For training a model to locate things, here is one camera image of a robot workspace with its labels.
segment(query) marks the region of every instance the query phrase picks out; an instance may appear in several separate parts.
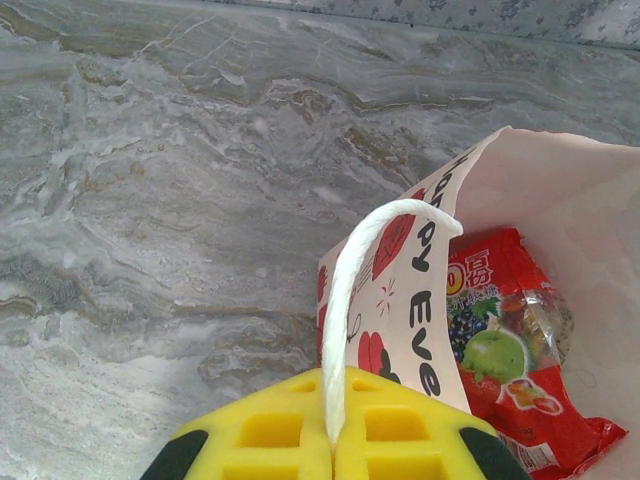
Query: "gray marble surface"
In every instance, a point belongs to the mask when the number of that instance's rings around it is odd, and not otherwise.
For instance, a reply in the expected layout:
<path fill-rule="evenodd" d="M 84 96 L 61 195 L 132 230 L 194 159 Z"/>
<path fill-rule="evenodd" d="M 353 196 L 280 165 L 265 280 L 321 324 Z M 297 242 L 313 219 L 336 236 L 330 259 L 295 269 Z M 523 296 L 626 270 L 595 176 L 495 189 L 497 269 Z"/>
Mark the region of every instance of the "gray marble surface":
<path fill-rule="evenodd" d="M 640 0 L 207 0 L 640 49 Z"/>
<path fill-rule="evenodd" d="M 640 144 L 630 52 L 107 0 L 0 19 L 2 480 L 135 479 L 311 367 L 317 260 L 494 130 Z"/>

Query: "paper bag handle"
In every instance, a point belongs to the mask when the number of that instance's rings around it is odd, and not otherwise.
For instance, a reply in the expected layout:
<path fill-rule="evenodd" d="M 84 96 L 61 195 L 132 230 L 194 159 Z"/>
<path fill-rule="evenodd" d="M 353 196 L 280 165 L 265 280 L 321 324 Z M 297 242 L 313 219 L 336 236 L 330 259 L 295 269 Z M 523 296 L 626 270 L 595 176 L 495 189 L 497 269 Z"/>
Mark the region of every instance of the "paper bag handle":
<path fill-rule="evenodd" d="M 399 215 L 421 215 L 436 222 L 449 238 L 462 234 L 462 224 L 451 215 L 422 200 L 394 200 L 378 207 L 351 232 L 338 256 L 322 338 L 324 415 L 332 448 L 345 422 L 347 316 L 351 289 L 364 257 L 382 229 Z"/>

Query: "red snack package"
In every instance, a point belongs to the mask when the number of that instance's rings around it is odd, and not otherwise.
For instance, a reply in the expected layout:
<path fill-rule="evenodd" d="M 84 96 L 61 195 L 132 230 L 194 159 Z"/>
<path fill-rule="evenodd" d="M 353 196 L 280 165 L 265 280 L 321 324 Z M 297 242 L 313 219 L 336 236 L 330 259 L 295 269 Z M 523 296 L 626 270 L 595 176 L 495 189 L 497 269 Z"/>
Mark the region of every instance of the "red snack package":
<path fill-rule="evenodd" d="M 560 365 L 573 321 L 517 230 L 449 257 L 447 314 L 472 413 L 500 432 L 534 480 L 579 475 L 627 434 L 571 403 Z"/>

